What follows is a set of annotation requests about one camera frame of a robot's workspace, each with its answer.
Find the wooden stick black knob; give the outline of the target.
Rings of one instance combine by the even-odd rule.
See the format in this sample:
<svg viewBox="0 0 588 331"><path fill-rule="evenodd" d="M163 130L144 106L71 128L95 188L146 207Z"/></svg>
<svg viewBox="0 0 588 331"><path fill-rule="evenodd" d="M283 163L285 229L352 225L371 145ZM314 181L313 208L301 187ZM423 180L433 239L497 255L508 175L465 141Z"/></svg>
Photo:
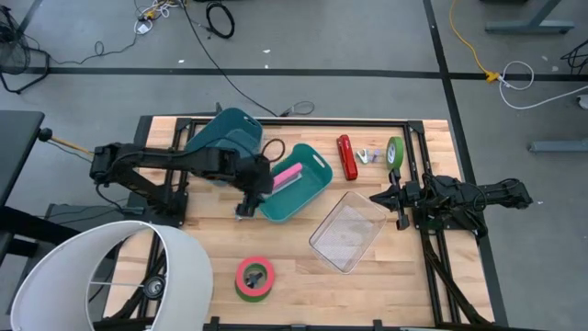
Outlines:
<svg viewBox="0 0 588 331"><path fill-rule="evenodd" d="M61 146L65 146L67 148L73 149L75 151L78 151L78 152L81 152L84 154L88 154L88 155L94 154L93 152L89 151L88 149L85 149L84 147L78 146L77 144L70 143L70 142L67 142L65 140L62 140L62 139L55 137L53 135L52 129L49 129L49 128L41 129L40 132L38 133L38 139L44 143L47 143L47 142L57 143Z"/></svg>

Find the black floor fan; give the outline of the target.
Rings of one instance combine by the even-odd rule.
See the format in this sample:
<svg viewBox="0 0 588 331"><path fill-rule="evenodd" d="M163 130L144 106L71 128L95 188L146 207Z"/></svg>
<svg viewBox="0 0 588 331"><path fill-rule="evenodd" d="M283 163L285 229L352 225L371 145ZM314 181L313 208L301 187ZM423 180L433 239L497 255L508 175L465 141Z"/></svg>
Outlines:
<svg viewBox="0 0 588 331"><path fill-rule="evenodd" d="M10 88L5 75L20 75L27 71L32 51L39 52L45 57L42 75L18 89ZM46 51L29 47L27 37L11 15L11 9L0 5L0 82L5 91L20 95L24 90L45 79L49 74L49 68L50 55Z"/></svg>

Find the slate blue plastic bin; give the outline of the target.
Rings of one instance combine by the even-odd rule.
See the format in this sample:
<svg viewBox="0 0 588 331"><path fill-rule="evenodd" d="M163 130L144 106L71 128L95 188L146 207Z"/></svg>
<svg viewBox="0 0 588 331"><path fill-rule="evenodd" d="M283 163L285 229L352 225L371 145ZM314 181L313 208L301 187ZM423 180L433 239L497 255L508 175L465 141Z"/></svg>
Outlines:
<svg viewBox="0 0 588 331"><path fill-rule="evenodd" d="M263 138L262 125L239 108L227 108L199 130L185 146L193 152L203 146L235 149L241 158L258 154Z"/></svg>

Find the black desk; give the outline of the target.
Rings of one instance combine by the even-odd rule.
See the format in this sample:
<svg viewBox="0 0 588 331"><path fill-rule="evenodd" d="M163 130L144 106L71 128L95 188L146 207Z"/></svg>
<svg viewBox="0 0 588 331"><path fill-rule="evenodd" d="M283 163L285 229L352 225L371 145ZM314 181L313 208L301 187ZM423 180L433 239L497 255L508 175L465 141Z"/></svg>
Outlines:
<svg viewBox="0 0 588 331"><path fill-rule="evenodd" d="M38 111L0 110L0 265L8 254L33 257L39 241L58 245L78 234L6 205L43 119Z"/></svg>

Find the black aluminium frame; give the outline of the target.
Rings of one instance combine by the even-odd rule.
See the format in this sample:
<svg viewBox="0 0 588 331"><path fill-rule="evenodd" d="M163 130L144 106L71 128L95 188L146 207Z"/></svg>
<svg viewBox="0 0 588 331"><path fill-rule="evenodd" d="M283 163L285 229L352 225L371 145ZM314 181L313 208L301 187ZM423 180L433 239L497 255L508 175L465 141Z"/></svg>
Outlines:
<svg viewBox="0 0 588 331"><path fill-rule="evenodd" d="M184 187L187 211L181 226L206 249L214 292L205 331L387 331L401 326L463 326L470 320L504 323L487 275L486 248L468 231L426 232L412 224L398 231L387 221L349 274L323 263L309 239L347 191L371 196L385 190L383 161L363 165L356 180L345 179L336 148L340 135L355 148L384 149L402 137L405 180L423 173L458 177L458 157L444 120L270 119L262 121L271 142L268 154L288 154L297 143L313 147L331 166L333 179L315 200L282 224L264 217L237 221L240 193L183 174L147 169L157 184ZM260 302L241 299L234 286L239 265L265 257L276 279Z"/></svg>

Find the black staple remover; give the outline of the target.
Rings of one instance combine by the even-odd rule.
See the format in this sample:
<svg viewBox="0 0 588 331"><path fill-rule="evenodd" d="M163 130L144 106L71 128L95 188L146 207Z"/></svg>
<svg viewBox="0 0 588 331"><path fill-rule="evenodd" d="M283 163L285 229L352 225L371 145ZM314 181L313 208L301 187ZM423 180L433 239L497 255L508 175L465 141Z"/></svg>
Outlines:
<svg viewBox="0 0 588 331"><path fill-rule="evenodd" d="M253 270L248 272L244 282L245 285L250 289L257 289L261 287L266 281L266 274L261 270Z"/></svg>

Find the grey desk foot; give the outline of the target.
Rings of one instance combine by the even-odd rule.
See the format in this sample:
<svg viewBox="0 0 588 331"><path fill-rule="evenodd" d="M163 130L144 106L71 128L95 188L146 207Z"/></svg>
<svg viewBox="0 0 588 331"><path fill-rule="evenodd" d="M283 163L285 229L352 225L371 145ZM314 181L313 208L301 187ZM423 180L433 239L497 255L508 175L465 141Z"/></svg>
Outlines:
<svg viewBox="0 0 588 331"><path fill-rule="evenodd" d="M528 20L487 22L485 31L493 34L567 34L575 28L572 21L548 19L560 2L561 0L546 0L546 3Z"/></svg>
<svg viewBox="0 0 588 331"><path fill-rule="evenodd" d="M534 141L528 146L531 153L588 153L588 139L575 141Z"/></svg>

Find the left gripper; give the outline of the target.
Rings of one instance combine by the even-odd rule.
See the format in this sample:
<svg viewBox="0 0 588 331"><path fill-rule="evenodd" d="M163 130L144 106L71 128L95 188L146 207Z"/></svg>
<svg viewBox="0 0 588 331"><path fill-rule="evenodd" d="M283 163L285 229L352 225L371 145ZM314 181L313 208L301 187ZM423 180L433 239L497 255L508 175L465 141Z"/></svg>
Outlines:
<svg viewBox="0 0 588 331"><path fill-rule="evenodd" d="M236 207L236 215L240 218L253 217L265 196L272 193L273 176L267 158L223 154L222 173L223 182L243 193L243 200Z"/></svg>

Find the table lamp white shade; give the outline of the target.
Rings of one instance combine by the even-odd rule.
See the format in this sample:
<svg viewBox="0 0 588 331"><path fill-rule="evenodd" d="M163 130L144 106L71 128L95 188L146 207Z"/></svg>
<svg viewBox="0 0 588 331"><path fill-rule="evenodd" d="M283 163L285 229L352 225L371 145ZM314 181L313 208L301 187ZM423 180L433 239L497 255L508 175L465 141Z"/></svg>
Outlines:
<svg viewBox="0 0 588 331"><path fill-rule="evenodd" d="M10 315L13 331L95 331L87 300L98 264L119 242L147 229L163 242L167 265L152 331L202 331L213 293L209 256L189 234L140 221L101 225L54 248L17 292Z"/></svg>

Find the teal plastic bin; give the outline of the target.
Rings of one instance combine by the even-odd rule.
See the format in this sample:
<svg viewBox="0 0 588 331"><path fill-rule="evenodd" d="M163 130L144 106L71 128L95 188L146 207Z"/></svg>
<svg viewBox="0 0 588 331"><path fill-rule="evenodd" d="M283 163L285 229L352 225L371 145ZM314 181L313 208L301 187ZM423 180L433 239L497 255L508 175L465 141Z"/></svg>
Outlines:
<svg viewBox="0 0 588 331"><path fill-rule="evenodd" d="M301 164L301 178L278 193L273 193L259 206L259 211L273 223L284 223L320 195L333 179L327 161L310 145L297 143L284 160L271 169L277 176L295 164Z"/></svg>

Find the red stapler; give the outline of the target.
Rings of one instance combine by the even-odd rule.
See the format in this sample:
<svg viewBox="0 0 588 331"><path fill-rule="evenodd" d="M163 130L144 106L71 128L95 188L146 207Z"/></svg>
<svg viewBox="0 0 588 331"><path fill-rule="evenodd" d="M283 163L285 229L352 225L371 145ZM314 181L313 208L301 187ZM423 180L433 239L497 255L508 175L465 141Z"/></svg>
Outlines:
<svg viewBox="0 0 588 331"><path fill-rule="evenodd" d="M345 179L356 180L358 171L349 136L343 134L336 139L336 142Z"/></svg>

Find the pink stapler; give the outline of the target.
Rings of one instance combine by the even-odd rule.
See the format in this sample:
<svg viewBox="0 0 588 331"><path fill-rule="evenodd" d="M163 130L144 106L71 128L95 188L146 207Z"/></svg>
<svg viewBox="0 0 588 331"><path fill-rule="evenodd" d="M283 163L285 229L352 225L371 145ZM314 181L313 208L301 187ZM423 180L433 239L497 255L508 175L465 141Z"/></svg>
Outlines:
<svg viewBox="0 0 588 331"><path fill-rule="evenodd" d="M274 185L272 193L278 193L280 190L286 188L288 185L293 184L299 180L302 175L303 166L301 163L296 163L286 170L278 173L273 177Z"/></svg>

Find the clear plastic tray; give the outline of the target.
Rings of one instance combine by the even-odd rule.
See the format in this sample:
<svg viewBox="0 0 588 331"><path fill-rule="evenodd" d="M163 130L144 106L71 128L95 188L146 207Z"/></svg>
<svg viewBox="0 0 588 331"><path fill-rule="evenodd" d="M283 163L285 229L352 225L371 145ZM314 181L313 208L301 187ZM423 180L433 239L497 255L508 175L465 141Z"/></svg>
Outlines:
<svg viewBox="0 0 588 331"><path fill-rule="evenodd" d="M309 239L311 250L323 263L349 274L366 254L386 215L372 201L347 191Z"/></svg>

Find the pink tape roll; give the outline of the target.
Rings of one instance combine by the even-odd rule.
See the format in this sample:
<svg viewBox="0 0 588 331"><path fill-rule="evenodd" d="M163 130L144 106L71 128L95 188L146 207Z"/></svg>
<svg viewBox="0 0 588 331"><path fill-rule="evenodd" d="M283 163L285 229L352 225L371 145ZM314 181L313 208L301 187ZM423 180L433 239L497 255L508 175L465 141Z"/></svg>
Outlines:
<svg viewBox="0 0 588 331"><path fill-rule="evenodd" d="M276 279L276 274L273 265L265 257L248 257L245 259L237 268L235 279L240 278L242 275L247 274L253 270L261 270L266 275L269 275Z"/></svg>

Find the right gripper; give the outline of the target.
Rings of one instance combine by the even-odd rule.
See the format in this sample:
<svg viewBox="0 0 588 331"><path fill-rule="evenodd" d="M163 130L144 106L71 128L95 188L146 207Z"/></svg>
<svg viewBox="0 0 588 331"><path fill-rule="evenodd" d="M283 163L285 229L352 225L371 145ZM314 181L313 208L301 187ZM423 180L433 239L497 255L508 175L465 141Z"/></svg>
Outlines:
<svg viewBox="0 0 588 331"><path fill-rule="evenodd" d="M408 181L404 184L404 188L401 187L400 180L400 170L392 169L389 172L390 186L385 191L370 196L369 199L390 211L396 211L398 215L396 228L398 231L403 231L410 226L404 207L426 214L428 203L435 193L432 184L427 180L422 187L417 181ZM404 203L402 204L399 199L404 199Z"/></svg>

